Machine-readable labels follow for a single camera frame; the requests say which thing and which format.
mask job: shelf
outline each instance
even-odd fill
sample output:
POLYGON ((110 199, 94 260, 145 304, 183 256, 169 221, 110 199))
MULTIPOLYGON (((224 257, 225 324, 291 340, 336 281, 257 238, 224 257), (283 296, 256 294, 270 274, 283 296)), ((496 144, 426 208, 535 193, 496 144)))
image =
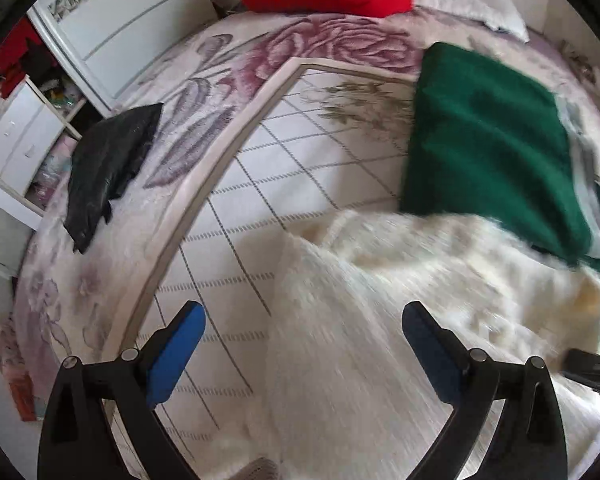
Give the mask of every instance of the shelf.
POLYGON ((53 113, 56 114, 56 116, 58 116, 58 118, 62 121, 62 124, 64 124, 64 127, 69 131, 69 134, 77 140, 80 140, 82 138, 81 134, 78 133, 78 131, 71 126, 71 124, 69 124, 69 121, 67 120, 67 118, 62 115, 50 102, 49 100, 45 97, 45 95, 38 89, 37 86, 35 86, 33 84, 33 82, 31 81, 31 79, 29 79, 29 76, 26 76, 25 81, 27 82, 27 84, 31 87, 31 89, 38 95, 38 97, 40 98, 40 100, 48 107, 51 108, 51 111, 53 113))
POLYGON ((69 110, 69 113, 67 115, 64 116, 64 120, 67 121, 68 123, 70 123, 73 118, 76 116, 76 114, 82 110, 82 107, 87 103, 87 98, 86 97, 82 97, 73 108, 71 108, 71 110, 69 110))

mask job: drawer handle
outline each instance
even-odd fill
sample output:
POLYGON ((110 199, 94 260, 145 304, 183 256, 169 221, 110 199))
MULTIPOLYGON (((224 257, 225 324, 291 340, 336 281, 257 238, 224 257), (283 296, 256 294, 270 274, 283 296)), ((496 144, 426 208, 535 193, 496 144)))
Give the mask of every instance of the drawer handle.
POLYGON ((13 128, 15 127, 16 123, 14 123, 13 121, 9 121, 9 125, 4 129, 4 136, 5 137, 9 137, 11 135, 11 132, 13 131, 13 128))

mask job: green blanket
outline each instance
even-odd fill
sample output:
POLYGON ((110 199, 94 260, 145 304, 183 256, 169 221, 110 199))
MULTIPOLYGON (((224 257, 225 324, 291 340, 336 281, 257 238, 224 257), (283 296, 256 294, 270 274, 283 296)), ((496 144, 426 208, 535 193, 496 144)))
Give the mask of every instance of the green blanket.
POLYGON ((487 57, 426 52, 400 210, 495 219, 600 272, 600 185, 577 107, 487 57))

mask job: pink rose pattern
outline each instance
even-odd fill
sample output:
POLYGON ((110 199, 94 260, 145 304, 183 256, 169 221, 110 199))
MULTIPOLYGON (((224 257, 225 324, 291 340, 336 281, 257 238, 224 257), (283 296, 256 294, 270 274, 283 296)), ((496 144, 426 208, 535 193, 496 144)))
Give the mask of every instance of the pink rose pattern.
POLYGON ((392 72, 415 73, 420 69, 423 50, 407 32, 343 14, 314 14, 228 50, 233 37, 219 34, 198 47, 201 56, 196 73, 220 68, 227 73, 214 85, 208 78, 192 76, 177 96, 172 117, 164 122, 160 137, 191 118, 214 89, 233 94, 238 102, 213 110, 190 126, 169 149, 144 188, 169 186, 189 173, 215 138, 290 57, 324 57, 338 61, 385 68, 392 72))
POLYGON ((398 73, 420 70, 423 50, 407 32, 368 18, 313 14, 268 34, 234 63, 240 94, 251 98, 290 57, 325 57, 398 73))

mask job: drawer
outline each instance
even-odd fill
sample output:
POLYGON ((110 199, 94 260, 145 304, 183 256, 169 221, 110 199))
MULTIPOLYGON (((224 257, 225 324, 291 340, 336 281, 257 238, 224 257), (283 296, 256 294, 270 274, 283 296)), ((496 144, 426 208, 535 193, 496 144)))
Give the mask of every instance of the drawer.
POLYGON ((45 107, 25 82, 21 83, 16 92, 10 99, 8 107, 0 115, 0 173, 27 125, 45 107))
POLYGON ((2 181, 24 195, 63 127, 62 121, 43 106, 8 158, 0 173, 2 181))

